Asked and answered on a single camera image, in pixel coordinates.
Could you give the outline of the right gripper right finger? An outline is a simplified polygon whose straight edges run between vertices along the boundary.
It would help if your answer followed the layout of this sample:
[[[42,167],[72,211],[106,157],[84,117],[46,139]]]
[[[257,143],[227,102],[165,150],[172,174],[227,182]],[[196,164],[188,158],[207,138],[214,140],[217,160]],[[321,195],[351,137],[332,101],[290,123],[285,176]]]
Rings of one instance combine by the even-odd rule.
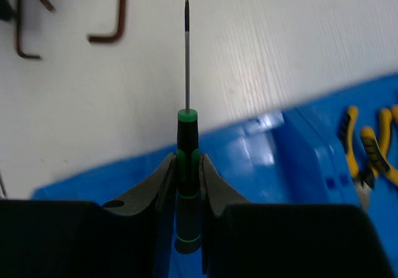
[[[207,277],[393,277],[365,212],[346,204],[252,203],[207,155],[198,178]]]

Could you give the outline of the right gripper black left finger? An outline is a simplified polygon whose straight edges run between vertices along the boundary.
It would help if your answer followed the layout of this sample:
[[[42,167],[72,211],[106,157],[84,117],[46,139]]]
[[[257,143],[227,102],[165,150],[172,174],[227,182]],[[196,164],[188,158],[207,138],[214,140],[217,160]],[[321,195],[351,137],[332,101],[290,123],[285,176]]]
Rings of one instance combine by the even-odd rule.
[[[167,277],[176,157],[104,205],[2,200],[2,277]]]

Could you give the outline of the green black small screwdriver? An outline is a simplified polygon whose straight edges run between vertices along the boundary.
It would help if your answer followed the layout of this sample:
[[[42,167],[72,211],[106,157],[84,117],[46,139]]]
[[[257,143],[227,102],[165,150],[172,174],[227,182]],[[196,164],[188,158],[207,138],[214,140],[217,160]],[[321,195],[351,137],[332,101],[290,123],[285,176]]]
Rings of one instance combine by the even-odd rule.
[[[201,246],[198,113],[190,107],[190,2],[185,0],[185,107],[177,113],[177,202],[175,249],[191,254]]]

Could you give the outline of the yellow pliers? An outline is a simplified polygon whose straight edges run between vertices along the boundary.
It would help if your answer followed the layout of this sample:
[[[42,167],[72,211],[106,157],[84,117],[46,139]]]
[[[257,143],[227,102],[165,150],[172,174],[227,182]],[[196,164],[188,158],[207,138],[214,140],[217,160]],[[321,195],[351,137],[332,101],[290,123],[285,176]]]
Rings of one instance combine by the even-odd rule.
[[[374,188],[375,182],[380,175],[385,176],[397,186],[397,168],[387,159],[392,141],[392,121],[397,124],[397,105],[380,110],[379,137],[376,137],[374,130],[369,126],[365,126],[361,130],[361,142],[369,159],[363,181],[371,189]]]
[[[359,110],[356,106],[349,106],[341,121],[338,130],[338,139],[343,146],[349,173],[353,181],[354,189],[359,203],[364,211],[370,207],[370,194],[374,187],[375,176],[370,166],[363,170],[359,168],[354,154],[354,129],[358,119]]]

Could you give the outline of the brown hex key long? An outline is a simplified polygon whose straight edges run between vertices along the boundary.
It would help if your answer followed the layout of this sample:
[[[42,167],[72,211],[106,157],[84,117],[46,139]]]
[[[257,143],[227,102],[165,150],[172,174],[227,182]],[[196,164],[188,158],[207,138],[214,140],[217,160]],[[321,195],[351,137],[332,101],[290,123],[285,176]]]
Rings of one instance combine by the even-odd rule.
[[[120,41],[126,28],[127,0],[118,0],[114,29],[107,34],[88,34],[87,41],[91,44],[115,44]]]

